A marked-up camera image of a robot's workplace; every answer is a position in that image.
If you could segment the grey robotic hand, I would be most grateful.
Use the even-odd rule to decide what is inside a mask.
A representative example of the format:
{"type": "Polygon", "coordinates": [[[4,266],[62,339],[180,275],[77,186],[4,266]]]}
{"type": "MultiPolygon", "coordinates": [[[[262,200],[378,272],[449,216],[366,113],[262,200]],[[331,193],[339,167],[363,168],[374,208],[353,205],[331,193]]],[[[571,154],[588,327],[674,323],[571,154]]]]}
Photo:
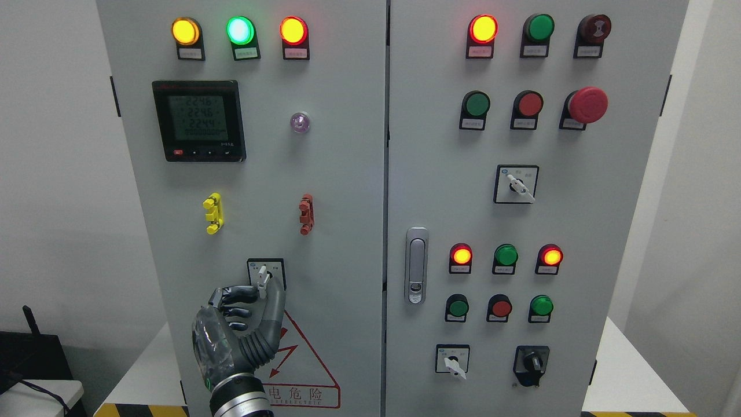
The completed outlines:
{"type": "Polygon", "coordinates": [[[216,288],[193,323],[193,350],[204,384],[212,395],[226,380],[239,373],[254,373],[271,361],[280,345],[281,323],[286,300],[281,278],[270,278],[266,285],[266,304],[259,327],[238,336],[225,319],[234,312],[234,303],[254,303],[259,290],[252,286],[216,288]]]}

